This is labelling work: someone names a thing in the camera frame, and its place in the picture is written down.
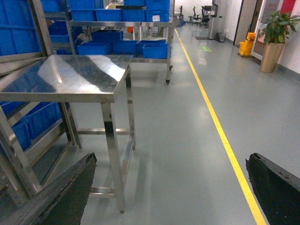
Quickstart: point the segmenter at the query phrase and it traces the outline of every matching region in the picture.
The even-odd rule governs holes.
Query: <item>doormat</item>
[[[212,50],[209,47],[206,46],[200,46],[199,47],[203,52],[212,52]]]
[[[198,41],[208,41],[209,39],[207,37],[195,37]]]

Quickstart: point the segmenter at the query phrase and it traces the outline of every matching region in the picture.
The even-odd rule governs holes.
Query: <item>table leg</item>
[[[59,102],[58,106],[59,106],[59,109],[60,109],[62,122],[63,122],[64,127],[65,127],[67,140],[68,140],[68,142],[72,142],[72,144],[74,145],[75,144],[75,139],[73,138],[74,132],[72,131],[72,128],[71,128],[70,119],[68,118],[66,105],[65,105],[64,102]]]
[[[135,119],[134,119],[134,108],[132,100],[132,89],[131,89],[131,70],[129,70],[126,76],[126,93],[127,93],[127,106],[128,106],[128,117],[130,130],[135,132]],[[132,149],[135,150],[135,135],[133,138]]]
[[[110,166],[112,169],[112,178],[113,178],[113,184],[114,184],[114,189],[115,189],[115,194],[117,199],[117,205],[120,212],[124,213],[124,209],[125,209],[124,188],[122,182],[119,148],[118,148],[112,104],[101,103],[101,109],[102,109],[108,155],[110,160]]]
[[[76,144],[79,146],[80,149],[82,149],[82,140],[81,137],[78,134],[78,125],[77,125],[77,120],[74,114],[74,108],[73,108],[73,103],[69,103],[70,104],[70,108],[69,108],[69,115],[70,115],[70,123],[71,123],[71,127],[72,130],[74,132],[74,138],[75,138],[75,142]]]

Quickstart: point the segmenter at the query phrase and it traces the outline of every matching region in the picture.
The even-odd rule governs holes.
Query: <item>epoxy floor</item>
[[[176,29],[246,178],[245,159],[254,152],[300,177],[300,83],[278,71],[261,73],[227,42],[197,41],[206,29]],[[256,224],[176,33],[172,64],[168,86],[165,65],[132,64],[136,151],[126,211],[119,213],[115,199],[90,195],[82,225]],[[117,101],[117,126],[128,125],[125,88]],[[102,126],[99,105],[75,109],[79,126]],[[95,152],[94,186],[111,186],[104,137],[82,139],[83,149],[70,149],[58,169]],[[124,151],[127,138],[118,141]]]

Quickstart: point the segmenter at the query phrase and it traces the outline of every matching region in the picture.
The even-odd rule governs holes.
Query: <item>office chair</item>
[[[201,6],[202,7],[202,19],[201,22],[205,28],[209,26],[210,18],[207,15],[211,11],[211,6]]]
[[[196,15],[195,9],[196,9],[196,7],[194,6],[194,8],[193,8],[194,16],[193,16],[192,25],[195,23],[198,26],[199,20],[201,20],[201,17],[199,17],[200,15]]]

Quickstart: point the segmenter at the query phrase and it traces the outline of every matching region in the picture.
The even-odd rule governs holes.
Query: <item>blue storage crate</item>
[[[25,118],[22,118],[19,122],[13,125],[12,129],[23,150],[26,150],[29,146],[31,146],[28,122]]]
[[[122,21],[124,22],[145,22],[145,10],[143,9],[123,9]]]
[[[27,0],[0,0],[0,25],[33,27]]]
[[[69,35],[67,30],[67,24],[65,21],[56,21],[49,27],[49,34],[52,42],[64,42],[68,43]],[[73,38],[78,37],[83,31],[82,27],[72,27]]]
[[[90,41],[78,46],[80,55],[109,55],[112,53],[111,43]]]
[[[93,9],[72,9],[71,12],[73,21],[96,21]]]
[[[145,6],[145,0],[124,0],[124,6]]]
[[[146,0],[147,10],[170,10],[170,0]]]
[[[97,30],[92,32],[93,41],[100,43],[115,43],[123,39],[122,30]]]
[[[146,10],[146,22],[169,22],[169,10]]]
[[[114,53],[136,53],[137,41],[120,41],[112,44]]]
[[[95,9],[97,21],[122,21],[122,9]]]
[[[36,31],[32,27],[1,25],[0,49],[2,55],[40,52]]]
[[[41,102],[24,116],[28,123],[30,138],[33,140],[61,118],[56,102]]]
[[[157,40],[157,41],[151,41],[151,40],[142,40],[142,41],[138,41],[136,43],[136,52],[138,54],[142,54],[143,53],[143,47],[144,45],[148,45],[148,44],[164,44],[166,43],[165,40]]]
[[[41,0],[44,12],[60,12],[64,10],[62,0]]]
[[[103,8],[102,0],[69,0],[72,9],[96,9]]]
[[[0,106],[2,107],[2,110],[5,115],[8,115],[22,104],[23,102],[0,102]]]
[[[168,44],[151,44],[144,45],[142,48],[144,58],[146,59],[167,59],[168,58]]]

